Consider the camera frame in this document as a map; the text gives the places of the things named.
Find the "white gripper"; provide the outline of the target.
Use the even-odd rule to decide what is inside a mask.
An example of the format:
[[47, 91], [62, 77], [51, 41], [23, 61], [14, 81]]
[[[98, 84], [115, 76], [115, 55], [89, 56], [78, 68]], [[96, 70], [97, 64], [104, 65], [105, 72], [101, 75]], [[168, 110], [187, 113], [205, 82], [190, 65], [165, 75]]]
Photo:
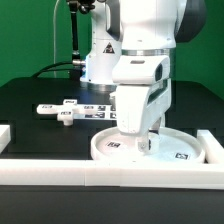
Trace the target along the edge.
[[164, 113], [171, 106], [171, 80], [166, 79], [153, 85], [119, 84], [115, 96], [117, 127], [126, 136], [141, 136], [137, 139], [138, 151], [149, 154], [151, 141], [144, 135], [159, 134], [165, 126]]

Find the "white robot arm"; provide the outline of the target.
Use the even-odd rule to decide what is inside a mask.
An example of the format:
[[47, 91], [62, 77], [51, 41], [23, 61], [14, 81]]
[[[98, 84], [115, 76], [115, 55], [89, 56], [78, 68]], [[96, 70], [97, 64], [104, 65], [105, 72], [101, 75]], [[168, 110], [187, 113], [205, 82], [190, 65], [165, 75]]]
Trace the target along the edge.
[[92, 138], [93, 159], [158, 150], [176, 45], [191, 41], [205, 21], [205, 0], [97, 0], [81, 83], [114, 90], [117, 126]]

